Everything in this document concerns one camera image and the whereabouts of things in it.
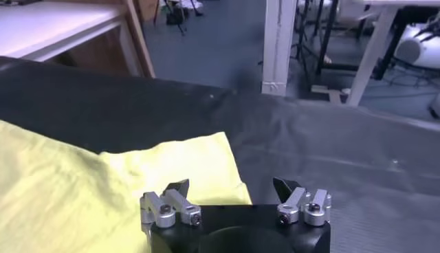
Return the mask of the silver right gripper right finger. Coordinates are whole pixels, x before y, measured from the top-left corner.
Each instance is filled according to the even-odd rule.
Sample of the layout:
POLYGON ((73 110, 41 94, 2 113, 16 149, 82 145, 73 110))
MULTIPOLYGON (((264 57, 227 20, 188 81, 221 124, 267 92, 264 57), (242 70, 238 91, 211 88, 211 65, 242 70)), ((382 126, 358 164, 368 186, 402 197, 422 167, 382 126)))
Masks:
POLYGON ((332 196, 328 190, 308 191, 296 181, 274 177, 272 180, 280 203, 276 207, 278 222, 289 226, 302 220, 320 227, 330 222, 332 196))

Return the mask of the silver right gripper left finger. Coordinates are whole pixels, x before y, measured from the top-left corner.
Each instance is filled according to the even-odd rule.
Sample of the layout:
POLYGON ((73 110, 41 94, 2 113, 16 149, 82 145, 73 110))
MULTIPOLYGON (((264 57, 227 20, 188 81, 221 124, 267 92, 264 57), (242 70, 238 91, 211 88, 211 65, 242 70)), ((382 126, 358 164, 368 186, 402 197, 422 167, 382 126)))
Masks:
POLYGON ((189 226, 201 225, 201 207, 187 200, 189 180, 185 179, 167 185, 161 195, 145 192, 140 197, 142 225, 156 225, 171 228, 180 222, 189 226))

